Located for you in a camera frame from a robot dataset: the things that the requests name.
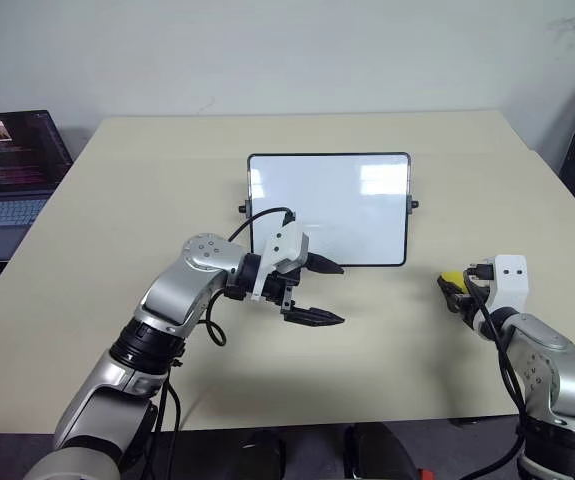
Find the beige table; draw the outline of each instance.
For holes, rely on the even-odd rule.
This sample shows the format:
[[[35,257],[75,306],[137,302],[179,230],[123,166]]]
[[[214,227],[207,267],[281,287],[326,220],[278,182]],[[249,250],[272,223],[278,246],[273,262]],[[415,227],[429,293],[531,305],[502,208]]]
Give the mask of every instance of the beige table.
[[[341,326],[218,303],[228,345],[199,327],[173,373],[184,428],[512,412],[493,345],[435,284],[442,270],[522,253],[529,310],[575,341],[575,201],[500,114],[111,118],[0,278],[0,432],[53,431],[185,239],[241,222],[247,156],[295,151],[411,153],[421,207],[407,264],[304,275],[298,304]]]

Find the silver robotic arm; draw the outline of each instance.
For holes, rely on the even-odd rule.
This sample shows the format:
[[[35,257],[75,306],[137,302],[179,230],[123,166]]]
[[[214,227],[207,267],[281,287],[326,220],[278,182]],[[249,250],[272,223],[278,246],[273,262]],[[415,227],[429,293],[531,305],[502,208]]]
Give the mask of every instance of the silver robotic arm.
[[[308,252],[308,238],[287,218],[262,256],[217,235],[189,239],[180,257],[151,285],[120,337],[105,351],[60,419],[54,452],[26,480],[120,478],[141,457],[157,416],[151,402],[172,362],[218,291],[243,300],[264,297],[280,305],[286,321],[334,325],[333,313],[295,307],[300,269],[342,273],[334,262]]]
[[[482,280],[486,285],[474,283]],[[533,315],[522,313],[529,293],[527,264],[519,255],[498,255],[464,273],[448,272],[438,284],[452,312],[486,340],[490,323],[511,367],[522,380],[524,412],[518,458],[523,479],[575,479],[575,346]],[[484,299],[483,309],[475,297]]]

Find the wire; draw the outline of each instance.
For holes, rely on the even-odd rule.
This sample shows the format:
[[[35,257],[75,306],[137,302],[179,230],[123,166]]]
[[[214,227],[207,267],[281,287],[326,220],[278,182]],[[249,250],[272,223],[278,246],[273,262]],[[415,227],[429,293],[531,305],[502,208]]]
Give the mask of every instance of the wire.
[[[522,390],[520,388],[520,384],[518,383],[518,378],[516,378],[516,373],[511,365],[509,357],[507,356],[507,348],[502,344],[500,339],[500,335],[498,334],[498,330],[496,326],[491,320],[491,315],[489,314],[489,310],[485,306],[485,302],[483,302],[482,298],[480,298],[478,287],[475,285],[470,279],[467,273],[463,274],[463,278],[465,281],[465,285],[469,290],[474,302],[476,302],[476,306],[480,309],[485,323],[487,324],[489,330],[491,331],[492,340],[496,344],[496,349],[498,350],[498,364],[500,367],[500,373],[503,379],[503,383],[505,384],[505,388],[507,389],[507,393],[511,397],[514,404],[516,404],[516,408],[518,408],[518,413],[522,415],[525,414],[525,401],[523,399]]]
[[[174,387],[169,384],[169,394],[171,398],[174,400],[174,405],[176,407],[176,418],[174,419],[174,432],[172,433],[171,437],[171,444],[169,446],[169,456],[167,457],[167,480],[171,480],[171,472],[173,471],[174,467],[174,456],[176,454],[176,438],[178,437],[178,431],[180,430],[180,398],[178,398],[178,394]]]
[[[227,335],[220,325],[211,319],[211,311],[214,308],[214,303],[218,300],[222,294],[225,293],[224,289],[217,290],[214,296],[211,297],[209,303],[207,304],[207,311],[205,312],[205,318],[198,321],[198,325],[205,325],[207,327],[207,333],[209,338],[218,345],[219,347],[224,347],[227,343]]]
[[[498,470],[501,467],[504,467],[505,465],[507,465],[507,463],[511,461],[512,458],[516,456],[518,451],[522,448],[524,441],[525,437],[522,434],[518,435],[518,438],[505,455],[503,455],[501,458],[496,460],[491,465],[488,465],[485,468],[481,468],[480,470],[476,470],[475,472],[472,472],[469,475],[464,476],[460,480],[474,480],[475,478],[480,478],[484,475],[487,475],[491,472]]]
[[[463,279],[465,281],[467,289],[469,290],[469,293],[474,299],[476,306],[480,309],[485,319],[485,323],[491,332],[492,340],[494,341],[496,349],[498,350],[498,367],[500,368],[500,376],[503,380],[505,388],[507,389],[507,393],[509,394],[512,401],[516,405],[516,408],[518,409],[519,421],[522,421],[523,417],[526,415],[525,400],[523,398],[523,393],[520,388],[520,384],[518,383],[518,379],[516,378],[516,372],[514,372],[514,368],[511,365],[511,361],[507,356],[507,347],[506,345],[503,345],[500,335],[498,334],[498,330],[496,329],[494,322],[492,322],[491,320],[489,310],[487,310],[485,302],[479,295],[478,286],[471,281],[469,275],[467,275],[467,272],[463,273]],[[516,441],[514,442],[511,449],[505,455],[503,455],[500,459],[496,460],[494,463],[462,477],[461,480],[473,480],[475,478],[482,477],[503,467],[512,458],[516,456],[516,454],[522,448],[524,441],[525,437],[521,432],[518,434],[518,438],[516,438]]]
[[[249,217],[247,220],[245,220],[240,227],[238,227],[236,229],[236,231],[234,233],[232,233],[229,238],[227,239],[227,241],[231,242],[234,240],[234,238],[236,238],[238,236],[238,234],[240,234],[240,232],[242,232],[245,227],[247,225],[249,225],[250,223],[252,223],[254,220],[260,218],[260,217],[264,217],[265,215],[269,215],[270,213],[277,213],[277,212],[285,212],[287,215],[290,215],[292,218],[294,217],[294,212],[292,212],[289,208],[287,207],[274,207],[274,208],[268,208],[267,210],[263,210],[262,212],[258,212],[256,215],[252,215],[251,217]]]
[[[156,427],[149,446],[149,454],[145,455],[145,467],[140,475],[140,480],[147,480],[149,476],[154,477],[153,465],[158,448],[158,437],[163,427],[163,418],[165,417],[165,405],[167,404],[167,391],[169,389],[169,375],[163,382],[163,388],[160,392],[160,402],[158,403],[158,415],[156,416]]]

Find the whiteboard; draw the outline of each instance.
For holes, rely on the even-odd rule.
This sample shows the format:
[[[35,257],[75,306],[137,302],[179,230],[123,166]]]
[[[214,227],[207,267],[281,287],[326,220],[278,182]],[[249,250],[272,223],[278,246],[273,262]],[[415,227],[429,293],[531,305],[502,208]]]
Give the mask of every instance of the whiteboard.
[[[254,154],[247,163],[252,215],[292,209],[309,250],[341,265],[405,263],[408,154]],[[282,219],[275,213],[254,221],[254,253],[262,253]]]

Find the yellow object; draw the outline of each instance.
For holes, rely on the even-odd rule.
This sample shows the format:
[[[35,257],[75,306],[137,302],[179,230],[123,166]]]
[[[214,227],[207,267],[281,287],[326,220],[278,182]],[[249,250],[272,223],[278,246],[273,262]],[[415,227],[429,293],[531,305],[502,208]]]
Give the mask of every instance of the yellow object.
[[[443,280],[446,282],[451,282],[458,286],[463,293],[469,293],[467,290],[467,285],[465,285],[465,281],[463,280],[463,272],[443,272],[440,274]]]

